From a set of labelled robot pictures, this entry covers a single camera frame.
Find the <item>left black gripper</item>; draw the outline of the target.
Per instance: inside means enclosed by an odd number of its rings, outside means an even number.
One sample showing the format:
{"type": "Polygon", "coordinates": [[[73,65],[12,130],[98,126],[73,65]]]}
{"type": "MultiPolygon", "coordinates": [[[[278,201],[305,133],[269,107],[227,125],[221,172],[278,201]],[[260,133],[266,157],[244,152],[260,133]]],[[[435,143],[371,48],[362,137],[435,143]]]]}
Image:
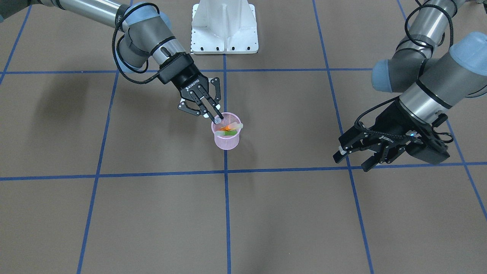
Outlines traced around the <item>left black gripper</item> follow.
{"type": "Polygon", "coordinates": [[[365,150],[374,154],[361,164],[364,172],[378,164],[394,162],[404,152],[435,165],[449,158],[450,141],[441,139],[441,133],[434,130],[447,120],[446,114],[440,114],[431,124],[422,123],[401,106],[398,98],[379,104],[380,107],[384,105],[387,108],[376,117],[372,127],[366,127],[358,117],[354,125],[339,137],[340,147],[333,155],[335,163],[340,163],[354,152],[365,150]]]}

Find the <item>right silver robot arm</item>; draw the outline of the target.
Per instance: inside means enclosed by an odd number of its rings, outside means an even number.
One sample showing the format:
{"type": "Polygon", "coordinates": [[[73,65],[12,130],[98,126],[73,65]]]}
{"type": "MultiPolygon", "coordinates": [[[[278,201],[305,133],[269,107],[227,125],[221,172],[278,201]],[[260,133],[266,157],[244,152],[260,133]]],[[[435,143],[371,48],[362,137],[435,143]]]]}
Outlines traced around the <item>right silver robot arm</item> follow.
{"type": "Polygon", "coordinates": [[[2,0],[1,21],[32,5],[56,7],[112,27],[113,60],[124,78],[128,79],[128,73],[145,73],[148,59],[153,58],[159,66],[153,76],[129,81],[147,84],[158,79],[163,84],[173,83],[181,97],[179,110],[210,118],[214,124],[224,120],[219,79],[209,79],[200,72],[157,5],[124,5],[114,0],[2,0]]]}

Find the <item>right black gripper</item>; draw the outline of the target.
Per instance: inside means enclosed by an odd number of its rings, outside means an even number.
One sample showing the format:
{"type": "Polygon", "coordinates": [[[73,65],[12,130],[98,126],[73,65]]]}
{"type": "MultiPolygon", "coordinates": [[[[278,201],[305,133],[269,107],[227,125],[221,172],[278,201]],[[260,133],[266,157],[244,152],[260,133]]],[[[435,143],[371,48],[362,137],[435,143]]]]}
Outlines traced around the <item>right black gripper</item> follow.
{"type": "Polygon", "coordinates": [[[204,76],[194,64],[190,54],[177,53],[170,57],[160,65],[158,78],[163,84],[171,82],[178,89],[181,97],[179,110],[211,120],[216,116],[224,120],[220,111],[220,79],[218,77],[209,79],[204,76]]]}

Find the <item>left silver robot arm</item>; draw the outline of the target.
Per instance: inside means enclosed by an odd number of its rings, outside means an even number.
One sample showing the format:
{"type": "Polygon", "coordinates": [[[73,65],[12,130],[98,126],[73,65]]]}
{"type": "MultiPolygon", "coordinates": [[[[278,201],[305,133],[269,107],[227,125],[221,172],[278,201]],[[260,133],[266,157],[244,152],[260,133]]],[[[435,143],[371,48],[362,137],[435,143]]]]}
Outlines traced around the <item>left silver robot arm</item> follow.
{"type": "Polygon", "coordinates": [[[447,112],[464,98],[486,93],[486,35],[472,32],[454,43],[452,18],[463,0],[426,0],[414,10],[411,26],[391,59],[379,61],[372,70],[372,85],[399,95],[384,101],[386,109],[374,125],[365,126],[359,116],[339,137],[336,163],[357,151],[374,154],[361,167],[367,172],[377,164],[391,163],[407,152],[430,164],[449,158],[448,140],[436,132],[447,112]]]}

